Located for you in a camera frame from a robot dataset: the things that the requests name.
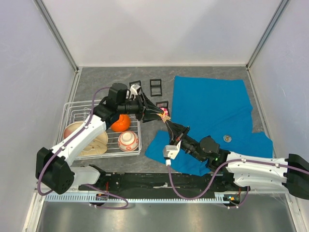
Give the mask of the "pink beige floral plate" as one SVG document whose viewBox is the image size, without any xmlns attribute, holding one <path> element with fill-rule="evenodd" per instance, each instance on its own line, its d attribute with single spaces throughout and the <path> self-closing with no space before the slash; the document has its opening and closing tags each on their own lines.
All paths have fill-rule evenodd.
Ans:
<svg viewBox="0 0 309 232">
<path fill-rule="evenodd" d="M 75 130 L 77 130 L 84 122 L 83 121 L 77 121 L 74 123 L 69 124 L 63 132 L 63 139 L 66 139 L 69 137 Z"/>
</svg>

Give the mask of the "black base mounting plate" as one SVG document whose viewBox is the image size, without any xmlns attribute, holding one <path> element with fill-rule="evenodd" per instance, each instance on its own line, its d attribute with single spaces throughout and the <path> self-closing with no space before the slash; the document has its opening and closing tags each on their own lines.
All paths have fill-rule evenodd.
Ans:
<svg viewBox="0 0 309 232">
<path fill-rule="evenodd" d="M 196 176 L 190 174 L 172 173 L 172 181 L 178 189 L 195 189 L 203 191 L 212 178 L 212 174 Z M 94 187 L 108 191 L 121 191 L 129 189 L 154 189 L 159 187 L 170 187 L 168 173 L 104 173 Z M 238 191 L 245 192 L 246 187 L 239 187 L 233 182 L 228 182 L 225 177 L 218 175 L 214 178 L 209 192 Z"/>
</svg>

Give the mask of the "gold leaf brooch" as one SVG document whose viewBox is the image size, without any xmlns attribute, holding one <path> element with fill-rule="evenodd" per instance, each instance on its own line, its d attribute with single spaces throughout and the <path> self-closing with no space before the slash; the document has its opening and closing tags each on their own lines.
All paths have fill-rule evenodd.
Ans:
<svg viewBox="0 0 309 232">
<path fill-rule="evenodd" d="M 169 116 L 164 116 L 163 118 L 162 118 L 162 121 L 165 123 L 166 121 L 168 121 L 168 120 L 170 120 L 171 119 L 171 117 L 169 117 Z"/>
</svg>

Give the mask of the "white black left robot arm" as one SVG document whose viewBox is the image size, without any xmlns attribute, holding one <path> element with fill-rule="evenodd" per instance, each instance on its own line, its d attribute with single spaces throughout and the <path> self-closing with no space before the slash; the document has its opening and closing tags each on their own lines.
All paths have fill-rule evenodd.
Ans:
<svg viewBox="0 0 309 232">
<path fill-rule="evenodd" d="M 114 83 L 108 95 L 98 105 L 92 105 L 90 115 L 82 125 L 59 144 L 42 147 L 36 156 L 37 191 L 45 196 L 51 192 L 65 193 L 73 183 L 89 184 L 95 190 L 106 185 L 106 178 L 92 166 L 73 171 L 70 167 L 82 150 L 98 135 L 115 123 L 120 115 L 135 115 L 141 122 L 160 120 L 163 110 L 153 104 L 139 85 Z"/>
</svg>

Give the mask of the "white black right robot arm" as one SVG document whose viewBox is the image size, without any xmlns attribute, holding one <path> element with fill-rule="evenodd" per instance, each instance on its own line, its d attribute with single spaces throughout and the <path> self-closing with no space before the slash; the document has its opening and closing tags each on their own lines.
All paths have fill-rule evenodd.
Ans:
<svg viewBox="0 0 309 232">
<path fill-rule="evenodd" d="M 298 198 L 309 198 L 309 163 L 300 155 L 289 154 L 287 158 L 261 158 L 246 156 L 220 148 L 210 136 L 197 142 L 188 135 L 189 127 L 165 122 L 169 144 L 163 150 L 166 165 L 170 166 L 180 150 L 195 160 L 204 162 L 214 174 L 224 172 L 222 187 L 233 190 L 238 187 L 278 190 L 286 188 Z"/>
</svg>

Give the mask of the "orange bowl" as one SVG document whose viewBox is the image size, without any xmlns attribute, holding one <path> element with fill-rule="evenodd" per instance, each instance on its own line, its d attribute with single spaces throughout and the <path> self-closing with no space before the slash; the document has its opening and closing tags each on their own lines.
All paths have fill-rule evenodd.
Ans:
<svg viewBox="0 0 309 232">
<path fill-rule="evenodd" d="M 119 119 L 111 125 L 114 132 L 125 132 L 131 125 L 129 115 L 122 114 Z"/>
</svg>

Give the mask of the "pink flower smiley brooch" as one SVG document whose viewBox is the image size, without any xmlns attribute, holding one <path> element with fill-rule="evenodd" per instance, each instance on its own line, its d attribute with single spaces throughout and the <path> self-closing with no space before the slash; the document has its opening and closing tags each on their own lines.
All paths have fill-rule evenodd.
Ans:
<svg viewBox="0 0 309 232">
<path fill-rule="evenodd" d="M 169 114 L 167 108 L 161 108 L 161 110 L 164 112 L 165 115 L 168 115 L 168 114 Z"/>
</svg>

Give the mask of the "black frame stand left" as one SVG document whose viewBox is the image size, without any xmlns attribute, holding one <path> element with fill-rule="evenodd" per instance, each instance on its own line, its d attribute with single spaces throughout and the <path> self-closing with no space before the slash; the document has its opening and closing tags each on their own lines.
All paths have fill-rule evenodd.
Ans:
<svg viewBox="0 0 309 232">
<path fill-rule="evenodd" d="M 135 92 L 141 91 L 141 80 L 133 81 L 129 83 L 130 90 Z"/>
</svg>

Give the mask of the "white red patterned bowl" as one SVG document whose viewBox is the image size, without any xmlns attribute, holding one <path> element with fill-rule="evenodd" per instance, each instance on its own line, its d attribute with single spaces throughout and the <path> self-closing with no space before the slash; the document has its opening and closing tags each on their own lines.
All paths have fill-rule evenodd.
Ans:
<svg viewBox="0 0 309 232">
<path fill-rule="evenodd" d="M 125 131 L 118 138 L 118 147 L 124 152 L 134 151 L 139 147 L 139 138 L 133 131 Z"/>
</svg>

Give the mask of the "round silver badge brooch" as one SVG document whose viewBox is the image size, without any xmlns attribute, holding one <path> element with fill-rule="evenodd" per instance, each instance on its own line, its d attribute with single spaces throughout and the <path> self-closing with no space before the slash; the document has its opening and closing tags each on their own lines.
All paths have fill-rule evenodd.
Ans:
<svg viewBox="0 0 309 232">
<path fill-rule="evenodd" d="M 223 140 L 226 142 L 226 143 L 230 143 L 232 141 L 232 137 L 230 135 L 224 135 L 223 136 Z"/>
</svg>

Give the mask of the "cream floral plate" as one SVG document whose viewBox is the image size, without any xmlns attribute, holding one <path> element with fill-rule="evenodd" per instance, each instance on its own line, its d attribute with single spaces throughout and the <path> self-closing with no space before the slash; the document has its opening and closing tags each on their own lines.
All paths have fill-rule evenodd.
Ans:
<svg viewBox="0 0 309 232">
<path fill-rule="evenodd" d="M 78 156 L 85 157 L 102 155 L 108 150 L 107 143 L 108 135 L 106 132 L 103 132 L 97 136 L 89 145 L 87 145 Z"/>
</svg>

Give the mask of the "black frame stand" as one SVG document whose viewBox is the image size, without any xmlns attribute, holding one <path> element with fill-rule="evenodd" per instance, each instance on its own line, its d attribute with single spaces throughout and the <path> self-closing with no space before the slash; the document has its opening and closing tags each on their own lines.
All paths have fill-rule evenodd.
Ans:
<svg viewBox="0 0 309 232">
<path fill-rule="evenodd" d="M 141 80 L 133 81 L 129 83 L 130 90 L 135 92 L 141 91 Z"/>
<path fill-rule="evenodd" d="M 155 103 L 158 108 L 169 109 L 169 101 L 158 101 Z"/>
<path fill-rule="evenodd" d="M 150 79 L 150 93 L 151 97 L 162 96 L 162 80 L 161 79 Z"/>
</svg>

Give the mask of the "black frame stand near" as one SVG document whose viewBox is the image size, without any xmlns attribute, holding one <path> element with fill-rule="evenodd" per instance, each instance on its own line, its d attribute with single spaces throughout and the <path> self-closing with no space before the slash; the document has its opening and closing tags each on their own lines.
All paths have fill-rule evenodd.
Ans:
<svg viewBox="0 0 309 232">
<path fill-rule="evenodd" d="M 155 103 L 158 108 L 169 109 L 169 101 L 158 101 Z"/>
</svg>

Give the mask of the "blue t-shirt garment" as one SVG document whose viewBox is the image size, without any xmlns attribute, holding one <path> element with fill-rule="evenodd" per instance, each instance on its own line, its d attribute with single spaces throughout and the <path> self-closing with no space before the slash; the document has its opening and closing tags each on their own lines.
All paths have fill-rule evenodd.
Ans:
<svg viewBox="0 0 309 232">
<path fill-rule="evenodd" d="M 264 132 L 253 132 L 252 110 L 242 80 L 174 79 L 171 120 L 190 127 L 191 138 L 199 142 L 211 136 L 221 149 L 272 158 L 273 142 Z M 232 137 L 230 143 L 223 140 L 226 134 Z"/>
</svg>

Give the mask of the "black frame stand middle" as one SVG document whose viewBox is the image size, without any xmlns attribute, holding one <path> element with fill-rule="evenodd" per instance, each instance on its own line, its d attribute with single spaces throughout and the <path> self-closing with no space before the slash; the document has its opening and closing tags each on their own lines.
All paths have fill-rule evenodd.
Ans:
<svg viewBox="0 0 309 232">
<path fill-rule="evenodd" d="M 150 93 L 151 97 L 162 96 L 162 80 L 161 79 L 150 79 Z"/>
</svg>

